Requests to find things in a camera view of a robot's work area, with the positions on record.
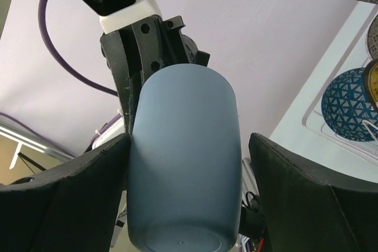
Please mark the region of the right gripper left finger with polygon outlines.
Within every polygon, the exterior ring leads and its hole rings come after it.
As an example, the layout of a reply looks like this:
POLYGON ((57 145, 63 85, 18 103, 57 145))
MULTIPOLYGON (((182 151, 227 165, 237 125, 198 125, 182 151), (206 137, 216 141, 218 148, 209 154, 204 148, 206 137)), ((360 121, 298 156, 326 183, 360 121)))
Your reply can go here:
POLYGON ((2 251, 108 251, 130 136, 1 186, 2 251))

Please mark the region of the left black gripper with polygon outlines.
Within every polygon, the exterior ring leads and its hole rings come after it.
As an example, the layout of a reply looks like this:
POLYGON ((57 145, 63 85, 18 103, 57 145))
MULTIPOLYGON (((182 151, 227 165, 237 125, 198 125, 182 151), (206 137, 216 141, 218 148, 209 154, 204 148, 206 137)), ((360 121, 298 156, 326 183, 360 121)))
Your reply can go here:
POLYGON ((136 111, 132 78, 139 75, 146 80, 164 67, 181 63, 208 66, 210 54, 200 51, 189 36, 182 34, 184 27, 181 16, 164 21, 152 15, 101 36, 101 48, 116 86, 126 133, 132 133, 136 111))

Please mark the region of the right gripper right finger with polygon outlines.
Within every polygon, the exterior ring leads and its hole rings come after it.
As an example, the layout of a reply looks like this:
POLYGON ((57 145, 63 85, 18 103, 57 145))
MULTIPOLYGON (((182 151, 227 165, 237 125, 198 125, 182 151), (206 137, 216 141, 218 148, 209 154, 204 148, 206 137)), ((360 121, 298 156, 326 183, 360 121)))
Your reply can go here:
POLYGON ((249 139, 272 251, 377 251, 377 184, 249 139))

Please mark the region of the clear wire dish rack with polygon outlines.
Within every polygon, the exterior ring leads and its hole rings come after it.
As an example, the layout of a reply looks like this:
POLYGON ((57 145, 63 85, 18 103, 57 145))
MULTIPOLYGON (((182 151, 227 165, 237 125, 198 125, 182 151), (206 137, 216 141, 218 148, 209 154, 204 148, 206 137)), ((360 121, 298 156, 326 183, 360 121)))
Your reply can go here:
POLYGON ((377 110, 364 91, 377 6, 358 3, 271 135, 335 171, 377 182, 377 110))

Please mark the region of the light blue cup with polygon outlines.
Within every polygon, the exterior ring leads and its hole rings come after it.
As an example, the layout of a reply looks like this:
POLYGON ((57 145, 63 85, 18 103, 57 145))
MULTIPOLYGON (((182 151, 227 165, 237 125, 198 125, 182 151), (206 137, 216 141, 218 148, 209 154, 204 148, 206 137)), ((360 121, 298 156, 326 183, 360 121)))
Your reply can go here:
POLYGON ((177 64, 144 84, 127 188, 131 243, 141 251, 229 251, 241 210, 237 104, 218 72, 177 64))

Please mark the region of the blue patterned bowl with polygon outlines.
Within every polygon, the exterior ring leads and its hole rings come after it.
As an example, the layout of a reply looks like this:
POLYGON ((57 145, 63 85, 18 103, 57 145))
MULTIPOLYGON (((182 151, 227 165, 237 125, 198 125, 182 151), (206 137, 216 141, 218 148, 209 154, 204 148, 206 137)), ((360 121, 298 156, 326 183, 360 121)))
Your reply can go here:
POLYGON ((356 142, 371 142, 377 129, 363 121, 377 125, 377 111, 364 91, 364 68, 347 70, 335 77, 321 99, 321 113, 327 126, 337 135, 356 142))

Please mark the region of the yellow round patterned plate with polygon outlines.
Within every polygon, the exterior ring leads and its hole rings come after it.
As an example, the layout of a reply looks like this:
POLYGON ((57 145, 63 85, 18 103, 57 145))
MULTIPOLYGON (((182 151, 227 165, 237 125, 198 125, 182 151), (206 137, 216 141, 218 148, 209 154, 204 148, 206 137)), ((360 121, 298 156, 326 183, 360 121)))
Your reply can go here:
POLYGON ((363 72, 364 91, 375 111, 377 111, 377 59, 371 60, 363 72))

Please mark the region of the brown patterned bowl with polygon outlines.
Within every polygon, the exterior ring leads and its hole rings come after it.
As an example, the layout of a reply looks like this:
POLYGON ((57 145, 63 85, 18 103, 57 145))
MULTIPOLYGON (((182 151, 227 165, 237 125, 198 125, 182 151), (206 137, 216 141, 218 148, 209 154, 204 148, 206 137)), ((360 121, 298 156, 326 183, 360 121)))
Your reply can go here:
POLYGON ((371 59, 377 58, 377 23, 378 16, 375 16, 366 35, 366 49, 371 59))

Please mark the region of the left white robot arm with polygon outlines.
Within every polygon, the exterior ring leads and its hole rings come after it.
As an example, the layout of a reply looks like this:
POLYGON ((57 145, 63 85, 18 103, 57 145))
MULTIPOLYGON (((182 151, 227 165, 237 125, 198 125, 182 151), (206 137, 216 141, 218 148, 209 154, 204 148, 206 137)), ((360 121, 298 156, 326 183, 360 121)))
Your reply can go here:
POLYGON ((120 101, 118 114, 96 132, 90 148, 131 133, 142 86, 157 71, 175 64, 207 66, 210 55, 181 30, 181 16, 163 20, 153 15, 100 38, 120 101))

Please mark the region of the aluminium frame rail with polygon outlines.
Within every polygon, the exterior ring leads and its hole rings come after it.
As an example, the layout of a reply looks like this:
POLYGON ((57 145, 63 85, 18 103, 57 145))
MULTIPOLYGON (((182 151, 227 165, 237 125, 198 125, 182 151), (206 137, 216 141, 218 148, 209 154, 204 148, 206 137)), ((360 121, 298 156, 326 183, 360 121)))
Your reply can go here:
POLYGON ((8 116, 5 113, 1 113, 1 117, 16 123, 21 127, 21 129, 17 129, 15 126, 10 125, 9 123, 1 122, 1 136, 11 139, 17 143, 14 155, 9 165, 10 169, 15 167, 18 157, 21 157, 20 150, 23 146, 27 146, 37 152, 46 154, 62 162, 69 161, 74 158, 74 155, 55 145, 53 142, 41 136, 17 119, 8 116))

